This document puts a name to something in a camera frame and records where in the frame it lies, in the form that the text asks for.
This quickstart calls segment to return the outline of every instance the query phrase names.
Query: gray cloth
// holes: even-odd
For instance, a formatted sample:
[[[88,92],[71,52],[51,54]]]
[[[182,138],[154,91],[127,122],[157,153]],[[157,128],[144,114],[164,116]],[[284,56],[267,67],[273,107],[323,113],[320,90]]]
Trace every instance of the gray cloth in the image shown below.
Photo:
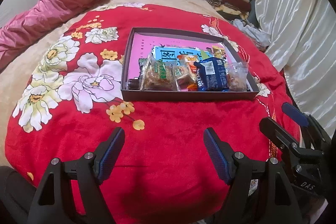
[[[255,28],[254,25],[247,20],[235,19],[232,21],[232,25],[236,26],[240,31],[250,37],[260,51],[264,52],[270,45],[271,35],[263,30]]]

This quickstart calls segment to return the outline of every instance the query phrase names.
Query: metal screw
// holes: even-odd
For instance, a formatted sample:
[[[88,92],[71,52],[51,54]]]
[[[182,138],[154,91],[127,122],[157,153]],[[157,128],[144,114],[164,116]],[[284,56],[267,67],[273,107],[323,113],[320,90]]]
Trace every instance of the metal screw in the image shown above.
[[[84,158],[86,158],[87,160],[93,158],[93,153],[92,153],[92,152],[87,152],[87,153],[84,155]]]
[[[296,166],[296,171],[297,171],[297,172],[301,172],[301,171],[302,171],[302,166],[301,166],[300,164],[298,164],[298,165]]]
[[[270,158],[269,161],[270,161],[272,164],[277,164],[277,163],[279,162],[276,158]]]
[[[54,158],[51,160],[51,164],[52,165],[56,165],[57,163],[59,163],[59,159],[58,158]]]
[[[236,152],[236,153],[235,153],[235,157],[236,157],[237,159],[242,159],[242,158],[244,158],[244,154],[241,153],[241,152]]]

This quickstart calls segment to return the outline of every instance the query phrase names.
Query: blue snack package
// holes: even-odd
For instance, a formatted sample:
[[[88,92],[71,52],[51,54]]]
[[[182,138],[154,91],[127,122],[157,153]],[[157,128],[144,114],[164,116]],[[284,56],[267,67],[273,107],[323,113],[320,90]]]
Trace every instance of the blue snack package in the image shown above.
[[[197,68],[198,91],[225,91],[228,90],[224,61],[210,57],[201,62],[195,62]]]

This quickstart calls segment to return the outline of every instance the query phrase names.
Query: red blanket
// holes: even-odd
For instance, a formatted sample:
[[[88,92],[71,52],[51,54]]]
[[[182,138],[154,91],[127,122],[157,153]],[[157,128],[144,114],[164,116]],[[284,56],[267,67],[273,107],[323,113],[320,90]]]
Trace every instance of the red blanket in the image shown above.
[[[249,62],[261,92],[253,101],[124,102],[121,69],[132,27],[227,36]],[[126,142],[101,186],[116,222],[191,223],[218,210],[228,190],[207,155],[203,131],[213,127],[252,159],[278,157],[258,124],[272,117],[298,139],[298,127],[281,111],[284,102],[290,102],[284,79],[228,22],[158,5],[102,7],[88,12],[45,54],[9,121],[5,151],[37,186],[52,158],[78,159],[120,126]],[[76,186],[74,196],[84,213]]]

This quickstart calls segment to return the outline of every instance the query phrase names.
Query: pink paper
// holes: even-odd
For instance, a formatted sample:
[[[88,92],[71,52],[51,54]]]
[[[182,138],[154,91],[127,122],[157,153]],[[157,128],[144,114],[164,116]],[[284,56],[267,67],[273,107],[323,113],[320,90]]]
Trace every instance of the pink paper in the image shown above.
[[[207,51],[207,47],[211,48],[212,45],[219,46],[219,44],[217,43],[212,44],[207,42],[190,41],[178,38],[155,37],[136,33],[133,38],[132,51],[128,67],[128,79],[134,79],[139,77],[139,58],[147,58],[149,53],[152,52],[154,46],[162,45],[165,45],[166,47],[193,47],[199,48],[200,50],[204,51]]]

